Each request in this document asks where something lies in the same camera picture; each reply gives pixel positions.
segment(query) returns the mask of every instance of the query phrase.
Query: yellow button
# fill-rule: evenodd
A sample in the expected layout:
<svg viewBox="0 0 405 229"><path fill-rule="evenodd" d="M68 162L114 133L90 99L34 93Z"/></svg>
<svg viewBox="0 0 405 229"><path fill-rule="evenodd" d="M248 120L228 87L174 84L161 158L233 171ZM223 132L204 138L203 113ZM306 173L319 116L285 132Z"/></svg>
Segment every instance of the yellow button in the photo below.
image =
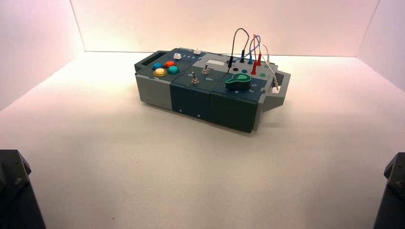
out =
<svg viewBox="0 0 405 229"><path fill-rule="evenodd" d="M153 74L157 77L162 77L165 76L167 74L167 70L164 68L157 68Z"/></svg>

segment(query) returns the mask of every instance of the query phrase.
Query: wire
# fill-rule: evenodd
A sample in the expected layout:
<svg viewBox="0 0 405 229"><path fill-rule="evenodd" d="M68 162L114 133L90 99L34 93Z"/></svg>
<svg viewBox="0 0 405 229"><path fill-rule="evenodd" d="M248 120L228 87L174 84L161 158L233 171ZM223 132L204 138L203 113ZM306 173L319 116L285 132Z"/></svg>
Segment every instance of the wire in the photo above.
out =
<svg viewBox="0 0 405 229"><path fill-rule="evenodd" d="M249 34L246 32L246 30L245 30L244 28L239 28L239 29L237 29L237 30L235 31L235 34L234 34L234 41L232 42L232 52L231 52L231 56L234 55L235 38L236 38L236 34L238 33L239 30L243 30L243 31L246 33L246 35L247 35L247 40L246 40L245 47L243 48L243 50L246 49L247 43L248 43L249 40L250 40L250 36L249 36Z"/></svg>
<svg viewBox="0 0 405 229"><path fill-rule="evenodd" d="M256 46L256 40L257 40L257 37L256 37L256 35L254 35L254 37L253 37L253 46ZM257 61L257 58L256 58L256 49L253 49L253 51L255 52L255 61Z"/></svg>
<svg viewBox="0 0 405 229"><path fill-rule="evenodd" d="M267 61L265 61L265 63L266 63L266 65L267 65L267 67L270 69L271 73L273 74L274 84L275 84L276 89L277 89L277 91L278 91L278 81L277 81L276 74L274 73L273 69L271 69L271 67L270 67L270 65L269 65L269 63L268 63L268 62L269 62L268 49L267 49L267 47L266 47L264 44L263 44L263 46L264 46L264 47L266 48L266 50L267 50Z"/></svg>
<svg viewBox="0 0 405 229"><path fill-rule="evenodd" d="M259 44L257 44L257 46L254 46L254 49L257 49L257 48L259 47L259 45L260 45L260 42L261 42L260 36L259 36L259 35L256 35L256 37L258 37L258 39L259 39L259 40L258 40ZM253 40L254 40L254 38L250 41L249 52L246 53L246 55L243 56L243 57L241 57L241 58L236 58L236 59L234 59L233 62L236 62L237 60L240 60L240 59L242 59L242 58L245 58L245 57L247 57L248 55L252 56L252 52L253 52L253 50L254 50L254 49L252 50L252 43L253 43Z"/></svg>
<svg viewBox="0 0 405 229"><path fill-rule="evenodd" d="M267 52L267 62L270 62L270 57L269 57L269 55L268 55L268 49L267 49L267 47L264 45L264 44L262 44L265 48L266 48L266 52Z"/></svg>

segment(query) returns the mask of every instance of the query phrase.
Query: pink wall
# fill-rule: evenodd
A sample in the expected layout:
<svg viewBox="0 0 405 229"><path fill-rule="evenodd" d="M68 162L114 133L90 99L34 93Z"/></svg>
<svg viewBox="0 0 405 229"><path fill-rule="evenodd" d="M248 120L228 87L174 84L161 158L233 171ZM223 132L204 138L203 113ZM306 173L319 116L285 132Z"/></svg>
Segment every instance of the pink wall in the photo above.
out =
<svg viewBox="0 0 405 229"><path fill-rule="evenodd" d="M0 0L0 110L83 51L69 0Z"/></svg>
<svg viewBox="0 0 405 229"><path fill-rule="evenodd" d="M381 0L358 57L405 91L405 1Z"/></svg>
<svg viewBox="0 0 405 229"><path fill-rule="evenodd" d="M238 27L272 54L355 56L378 0L72 0L87 51L230 53ZM238 47L243 39L238 40Z"/></svg>

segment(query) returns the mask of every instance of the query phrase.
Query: white table surface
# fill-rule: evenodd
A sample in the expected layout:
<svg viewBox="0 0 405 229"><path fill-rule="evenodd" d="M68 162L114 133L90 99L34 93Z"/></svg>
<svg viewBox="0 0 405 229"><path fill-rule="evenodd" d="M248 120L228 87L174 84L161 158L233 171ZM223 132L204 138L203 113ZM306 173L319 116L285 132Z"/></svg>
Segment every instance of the white table surface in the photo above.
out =
<svg viewBox="0 0 405 229"><path fill-rule="evenodd" d="M404 92L356 58L276 56L285 103L247 134L142 103L147 55L86 52L0 112L48 228L372 227Z"/></svg>

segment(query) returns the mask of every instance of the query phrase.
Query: white wire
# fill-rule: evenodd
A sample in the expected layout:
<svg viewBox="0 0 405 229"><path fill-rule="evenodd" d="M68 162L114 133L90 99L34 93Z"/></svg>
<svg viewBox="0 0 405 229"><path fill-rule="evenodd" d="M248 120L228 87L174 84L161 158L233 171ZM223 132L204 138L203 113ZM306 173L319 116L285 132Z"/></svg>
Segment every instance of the white wire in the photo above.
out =
<svg viewBox="0 0 405 229"><path fill-rule="evenodd" d="M273 69L271 69L271 67L270 67L270 65L269 65L269 60L270 60L270 58L269 58L269 56L268 56L268 49L267 49L267 47L264 45L264 44L262 44L265 48L266 48L266 50L267 50L267 61L265 61L265 63L266 63L266 65L267 65L267 67L270 69L270 71L271 71L271 73L273 74L273 78L274 78L274 83L275 83L275 85L276 85L276 89L277 89L277 91L278 91L278 82L277 82L277 78L276 78L276 74L274 73L274 71L273 71Z"/></svg>

